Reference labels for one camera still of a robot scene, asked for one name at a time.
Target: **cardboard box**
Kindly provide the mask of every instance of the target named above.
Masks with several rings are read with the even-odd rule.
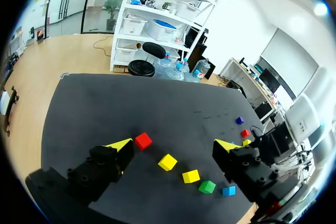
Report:
[[[122,65],[114,65],[114,66],[113,66],[113,72],[116,72],[116,73],[124,73],[124,72],[125,72],[125,66],[122,66]]]

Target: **ceiling light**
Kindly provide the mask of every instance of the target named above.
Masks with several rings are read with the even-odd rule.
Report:
[[[317,4],[314,8],[314,13],[317,16],[323,16],[327,14],[327,12],[328,12],[328,8],[324,3]]]

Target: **potted plant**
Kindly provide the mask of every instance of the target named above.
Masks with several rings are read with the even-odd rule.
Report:
[[[113,30],[114,24],[116,23],[116,20],[113,19],[114,16],[114,10],[117,7],[120,7],[122,3],[122,0],[106,0],[104,3],[104,7],[108,11],[108,13],[111,15],[109,19],[106,20],[106,30]]]

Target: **wooden floor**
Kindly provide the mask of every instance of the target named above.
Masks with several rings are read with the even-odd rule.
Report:
[[[20,100],[13,106],[9,120],[10,137],[5,146],[17,176],[25,177],[41,166],[41,139],[51,98],[64,72],[110,72],[112,36],[106,34],[63,35],[29,46],[14,66],[5,89],[11,94],[14,86]],[[207,84],[220,85],[216,75]],[[239,224],[249,223],[253,206]]]

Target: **round stool seat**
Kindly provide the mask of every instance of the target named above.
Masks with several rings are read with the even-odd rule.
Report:
[[[131,61],[128,64],[128,71],[133,76],[152,77],[155,74],[154,66],[145,60]]]

